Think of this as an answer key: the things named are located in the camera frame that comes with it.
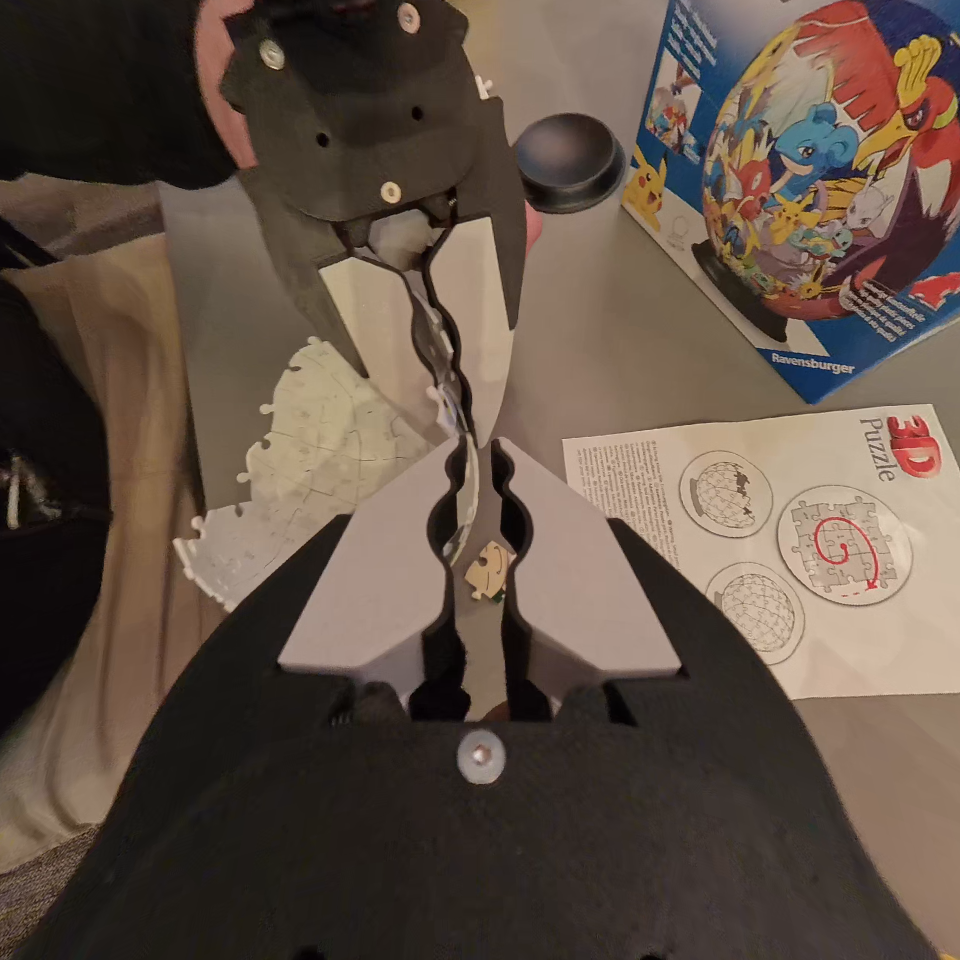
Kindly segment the partly built puzzle ball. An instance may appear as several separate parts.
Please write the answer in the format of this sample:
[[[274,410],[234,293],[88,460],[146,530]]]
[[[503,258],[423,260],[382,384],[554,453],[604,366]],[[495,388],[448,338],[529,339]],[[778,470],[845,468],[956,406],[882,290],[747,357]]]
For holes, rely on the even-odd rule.
[[[352,514],[440,444],[316,336],[290,359],[260,411],[269,429],[237,475],[250,498],[195,516],[195,533],[173,542],[186,578],[227,613],[327,523]],[[453,564],[477,514],[478,445],[464,434],[441,434],[471,440],[470,485],[460,500],[469,535]]]

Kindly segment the person's left forearm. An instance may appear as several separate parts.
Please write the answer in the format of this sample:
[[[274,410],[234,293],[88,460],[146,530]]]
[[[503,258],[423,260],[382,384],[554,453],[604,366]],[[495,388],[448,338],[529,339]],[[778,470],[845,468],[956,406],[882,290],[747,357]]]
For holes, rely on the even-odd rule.
[[[1,177],[218,186],[238,168],[199,88],[200,1],[3,1]]]

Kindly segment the black round ball stand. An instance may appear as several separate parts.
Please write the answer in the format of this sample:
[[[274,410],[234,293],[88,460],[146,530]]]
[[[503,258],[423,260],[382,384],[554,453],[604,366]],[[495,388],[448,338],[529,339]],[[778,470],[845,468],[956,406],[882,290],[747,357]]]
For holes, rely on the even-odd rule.
[[[611,129],[579,112],[553,114],[527,126],[513,153],[526,202],[548,215],[599,206],[618,191],[628,168]]]

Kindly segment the blue puzzle box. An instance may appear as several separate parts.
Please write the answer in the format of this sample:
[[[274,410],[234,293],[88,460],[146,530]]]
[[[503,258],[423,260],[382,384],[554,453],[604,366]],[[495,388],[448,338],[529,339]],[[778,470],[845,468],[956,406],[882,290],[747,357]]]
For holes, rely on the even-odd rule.
[[[958,321],[958,103],[958,2],[669,2],[622,206],[817,404]]]

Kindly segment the white piece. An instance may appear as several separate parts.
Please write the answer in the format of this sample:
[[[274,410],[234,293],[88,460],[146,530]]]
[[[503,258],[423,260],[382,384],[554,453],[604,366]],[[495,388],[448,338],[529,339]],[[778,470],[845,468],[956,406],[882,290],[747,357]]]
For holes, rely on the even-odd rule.
[[[516,556],[497,540],[489,541],[464,574],[474,601],[501,603],[506,595],[507,579]]]

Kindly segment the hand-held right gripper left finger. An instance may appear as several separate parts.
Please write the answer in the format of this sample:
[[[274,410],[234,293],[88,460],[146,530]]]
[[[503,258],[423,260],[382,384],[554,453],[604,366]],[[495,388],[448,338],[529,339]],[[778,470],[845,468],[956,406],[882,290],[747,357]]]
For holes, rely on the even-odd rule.
[[[287,672],[389,685],[427,714],[463,714],[466,651],[451,564],[470,534],[460,510],[472,441],[449,439],[361,503],[282,648]]]

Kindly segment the person's left hand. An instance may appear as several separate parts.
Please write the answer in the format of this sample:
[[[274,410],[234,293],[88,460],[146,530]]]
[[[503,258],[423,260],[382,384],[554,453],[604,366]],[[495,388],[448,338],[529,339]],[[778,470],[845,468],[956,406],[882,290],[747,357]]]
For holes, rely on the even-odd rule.
[[[234,54],[234,42],[226,21],[244,14],[253,1],[201,1],[194,30],[198,87],[214,130],[240,170],[257,166],[246,118],[221,92],[221,82]]]

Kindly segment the white instruction leaflet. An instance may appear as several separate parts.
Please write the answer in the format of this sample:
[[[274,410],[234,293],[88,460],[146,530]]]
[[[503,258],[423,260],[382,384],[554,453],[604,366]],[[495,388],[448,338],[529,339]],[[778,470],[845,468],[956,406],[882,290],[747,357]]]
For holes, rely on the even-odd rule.
[[[959,690],[959,472],[934,407],[702,423],[562,443],[793,700]]]

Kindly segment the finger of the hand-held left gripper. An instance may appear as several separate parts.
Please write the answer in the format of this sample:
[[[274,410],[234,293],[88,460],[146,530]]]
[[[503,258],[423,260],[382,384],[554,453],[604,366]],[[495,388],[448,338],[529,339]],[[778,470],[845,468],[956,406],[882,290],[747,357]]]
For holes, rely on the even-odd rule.
[[[492,217],[446,229],[427,256],[424,283],[448,328],[467,426],[474,443],[486,445],[497,425],[514,340]]]
[[[438,256],[412,270],[368,256],[323,267],[319,277],[373,387],[427,439],[474,438],[470,374],[474,308],[458,320],[463,288],[450,286]]]

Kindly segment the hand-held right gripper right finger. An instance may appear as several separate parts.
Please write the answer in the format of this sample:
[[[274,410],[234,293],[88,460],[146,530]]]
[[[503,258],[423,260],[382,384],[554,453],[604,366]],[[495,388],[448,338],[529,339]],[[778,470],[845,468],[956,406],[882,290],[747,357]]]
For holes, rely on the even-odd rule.
[[[681,661],[606,516],[507,438],[490,444],[510,546],[501,641],[510,719],[575,690],[671,678]]]

